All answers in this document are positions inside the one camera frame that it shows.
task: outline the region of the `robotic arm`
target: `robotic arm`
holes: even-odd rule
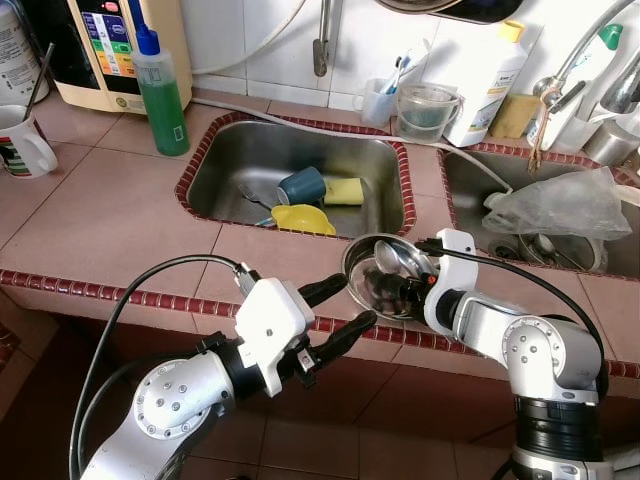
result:
[[[477,264],[458,256],[475,253],[470,235],[445,229],[416,246],[440,256],[437,281],[426,282],[426,296],[420,296],[427,325],[508,370],[517,414],[510,464],[516,477],[612,480],[598,435],[602,355],[594,338],[569,319],[533,316],[475,292]],[[312,347],[306,335],[314,321],[311,307],[340,291],[344,275],[298,291],[289,282],[260,279],[246,265],[235,273],[246,296],[236,315],[238,339],[218,332],[193,358],[151,370],[82,480],[178,479],[188,452],[237,399],[260,390],[277,395],[294,375],[312,385],[316,370],[346,353],[376,322],[375,312],[364,312]]]

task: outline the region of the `plastic bag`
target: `plastic bag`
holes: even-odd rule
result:
[[[500,198],[482,225],[499,233],[617,240],[631,233],[608,168],[567,173]]]

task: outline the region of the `green dish soap bottle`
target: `green dish soap bottle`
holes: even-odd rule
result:
[[[138,50],[131,57],[156,148],[163,155],[182,155],[189,150],[189,135],[171,53],[160,48],[158,34],[144,23],[136,38]]]

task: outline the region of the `black cable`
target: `black cable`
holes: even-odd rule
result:
[[[182,352],[182,353],[156,353],[153,355],[147,355],[146,357],[136,358],[135,360],[130,361],[122,365],[115,372],[111,374],[111,376],[102,384],[102,386],[95,393],[91,402],[87,406],[87,409],[82,418],[82,423],[80,424],[80,430],[78,432],[78,469],[80,472],[83,472],[86,468],[85,465],[85,445],[87,443],[87,432],[89,431],[89,427],[91,425],[91,417],[93,416],[95,409],[98,404],[102,401],[105,395],[111,390],[111,388],[115,385],[115,383],[120,380],[121,377],[129,373],[134,368],[137,368],[145,363],[149,362],[166,362],[168,360],[175,360],[178,358],[191,358],[197,355],[197,351],[193,352]]]
[[[176,265],[181,265],[183,263],[189,262],[216,262],[222,265],[226,265],[231,268],[234,272],[238,272],[242,267],[239,263],[236,263],[232,260],[229,260],[226,257],[221,257],[219,255],[186,255],[183,257],[173,258],[171,260],[167,260],[166,262],[162,262],[155,267],[151,267],[149,270],[144,272],[138,278],[136,278],[131,285],[127,287],[125,292],[122,295],[122,298],[118,300],[116,303],[116,307],[113,309],[111,313],[111,317],[107,321],[107,325],[102,332],[102,336],[100,337],[100,341],[98,342],[98,346],[96,347],[96,351],[93,355],[93,359],[91,360],[91,364],[89,365],[89,370],[87,371],[87,376],[84,380],[84,384],[82,385],[82,391],[80,392],[80,398],[78,399],[78,405],[76,406],[76,412],[73,417],[73,425],[71,427],[71,440],[69,442],[69,478],[70,480],[78,480],[80,478],[80,470],[78,466],[78,438],[80,432],[80,425],[82,422],[82,418],[84,416],[86,410],[87,399],[89,397],[89,389],[91,387],[91,383],[93,377],[96,374],[96,370],[98,368],[98,360],[102,355],[103,350],[107,344],[107,340],[113,331],[116,322],[118,321],[118,317],[122,312],[122,309],[125,307],[127,302],[129,301],[129,297],[131,294],[136,291],[136,289],[144,283],[147,279],[154,276],[155,274],[170,268]]]
[[[573,310],[576,313],[576,315],[578,315],[578,318],[582,320],[582,323],[584,323],[584,326],[589,331],[591,336],[594,338],[594,340],[596,341],[596,344],[598,345],[598,348],[600,349],[600,371],[598,372],[598,376],[596,377],[596,388],[598,390],[598,397],[600,398],[600,400],[602,400],[607,395],[607,392],[609,390],[609,376],[607,374],[607,366],[604,360],[604,345],[602,344],[602,338],[600,337],[600,332],[598,332],[598,329],[596,328],[595,324],[589,318],[589,315],[587,315],[585,311],[580,307],[580,305],[574,302],[562,290],[558,289],[557,287],[554,287],[549,282],[547,282],[546,280],[543,280],[540,277],[537,277],[533,273],[529,273],[526,270],[516,267],[515,265],[511,265],[509,263],[506,263],[500,260],[495,260],[493,258],[487,258],[487,257],[479,257],[477,255],[457,252],[455,250],[448,250],[446,248],[441,248],[435,245],[428,244],[426,242],[418,242],[416,245],[419,245],[418,248],[425,250],[427,253],[433,252],[433,253],[440,253],[443,255],[451,255],[452,257],[461,258],[463,260],[469,260],[471,262],[476,262],[476,263],[484,263],[486,265],[492,265],[494,267],[508,270],[511,273],[520,275],[526,278],[527,280],[539,285],[540,287],[548,290],[549,292],[554,294],[556,297],[558,297],[560,300],[562,300],[565,304],[567,304],[567,306],[569,306],[569,308],[571,308],[571,310]]]
[[[511,470],[511,455],[507,458],[507,461],[502,464],[502,466],[493,474],[491,480],[502,480],[504,476],[509,473]]]

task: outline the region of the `yellow sponge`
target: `yellow sponge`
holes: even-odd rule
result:
[[[326,180],[327,194],[324,196],[326,205],[362,205],[364,193],[359,178],[339,178]]]

